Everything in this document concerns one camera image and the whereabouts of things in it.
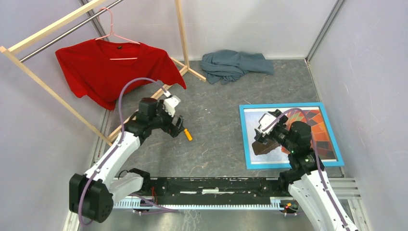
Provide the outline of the blue picture frame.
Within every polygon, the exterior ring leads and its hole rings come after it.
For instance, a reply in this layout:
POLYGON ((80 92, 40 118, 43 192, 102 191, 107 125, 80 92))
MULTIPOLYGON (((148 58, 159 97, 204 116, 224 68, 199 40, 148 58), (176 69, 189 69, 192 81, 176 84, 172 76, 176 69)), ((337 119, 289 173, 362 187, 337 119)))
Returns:
POLYGON ((288 130, 295 121, 308 123, 317 146, 317 153, 326 167, 341 167, 344 161, 326 110, 321 102, 272 103, 240 105, 242 136, 247 169, 289 168, 289 151, 281 145, 264 155, 255 155, 252 143, 263 143, 264 136, 256 135, 259 119, 267 112, 287 112, 279 123, 288 130))

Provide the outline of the yellow handled screwdriver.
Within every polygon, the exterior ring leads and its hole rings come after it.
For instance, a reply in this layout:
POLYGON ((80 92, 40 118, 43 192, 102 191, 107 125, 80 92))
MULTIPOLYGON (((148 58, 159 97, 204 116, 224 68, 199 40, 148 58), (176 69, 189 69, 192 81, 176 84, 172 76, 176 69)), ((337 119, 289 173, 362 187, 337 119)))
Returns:
POLYGON ((184 134, 185 134, 186 138, 188 139, 188 141, 193 140, 193 138, 192 138, 192 136, 191 136, 191 134, 190 134, 190 132, 188 131, 187 128, 184 129, 184 134))

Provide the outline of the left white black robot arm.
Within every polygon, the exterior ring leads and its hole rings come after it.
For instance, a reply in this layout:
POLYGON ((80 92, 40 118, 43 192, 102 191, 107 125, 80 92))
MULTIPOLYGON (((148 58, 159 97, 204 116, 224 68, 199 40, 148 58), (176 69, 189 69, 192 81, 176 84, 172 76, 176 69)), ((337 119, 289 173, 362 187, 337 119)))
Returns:
POLYGON ((102 223, 111 214, 114 205, 125 197, 132 193, 146 196, 151 191, 150 173, 134 168, 122 178, 114 178, 153 130, 160 129, 173 138, 184 130, 182 116, 173 123, 179 103, 180 99, 173 95, 164 100, 142 98, 138 111, 124 124, 124 131, 102 158, 84 174, 71 177, 69 210, 77 213, 80 220, 88 218, 102 223))

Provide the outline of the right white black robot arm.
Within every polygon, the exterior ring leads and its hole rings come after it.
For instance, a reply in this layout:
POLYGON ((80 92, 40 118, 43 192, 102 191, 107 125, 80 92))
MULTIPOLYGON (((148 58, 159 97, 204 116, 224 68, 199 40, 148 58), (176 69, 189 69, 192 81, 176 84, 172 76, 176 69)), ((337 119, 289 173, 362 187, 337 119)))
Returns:
POLYGON ((292 167, 280 173, 278 191, 292 196, 317 231, 356 231, 358 227, 346 214, 329 183, 323 163, 317 155, 311 127, 295 121, 290 129, 279 121, 274 125, 260 123, 255 140, 275 140, 289 151, 292 167))

